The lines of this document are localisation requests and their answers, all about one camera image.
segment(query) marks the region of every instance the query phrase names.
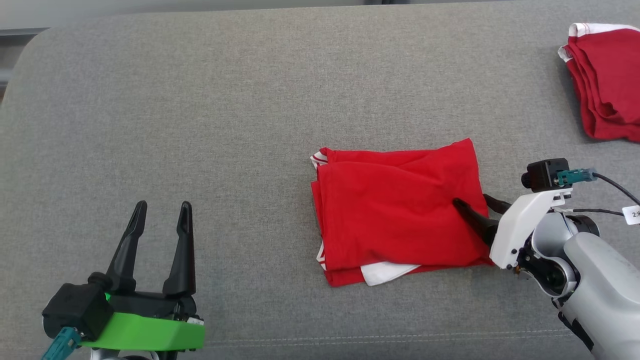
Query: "gray sofa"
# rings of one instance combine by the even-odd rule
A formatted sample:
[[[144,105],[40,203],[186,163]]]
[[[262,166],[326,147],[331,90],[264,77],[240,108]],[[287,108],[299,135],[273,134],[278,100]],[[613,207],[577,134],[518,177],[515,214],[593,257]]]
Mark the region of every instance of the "gray sofa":
[[[135,277],[159,291],[180,203],[194,208],[205,348],[179,359],[587,359],[534,281],[442,270],[327,285],[308,157],[471,137],[483,190],[526,193],[530,162],[566,157],[638,191],[638,144],[583,133],[556,51],[572,22],[640,24],[637,0],[540,0],[158,13],[38,35],[0,108],[3,359],[50,340],[63,282],[106,271],[138,200]],[[571,206],[620,209],[604,182]],[[593,215],[640,266],[637,230]],[[74,359],[88,358],[87,349]]]

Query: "red cloth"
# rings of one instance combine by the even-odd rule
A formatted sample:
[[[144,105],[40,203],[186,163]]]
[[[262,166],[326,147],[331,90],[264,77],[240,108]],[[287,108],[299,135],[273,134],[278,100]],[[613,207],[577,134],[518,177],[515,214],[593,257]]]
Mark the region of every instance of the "red cloth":
[[[332,286],[362,282],[360,266],[423,265],[415,272],[492,264],[489,248],[460,217],[459,197],[488,216],[476,153],[466,139],[438,150],[321,149],[312,183]]]
[[[559,53],[572,74],[585,132],[640,142],[640,29],[573,24]]]

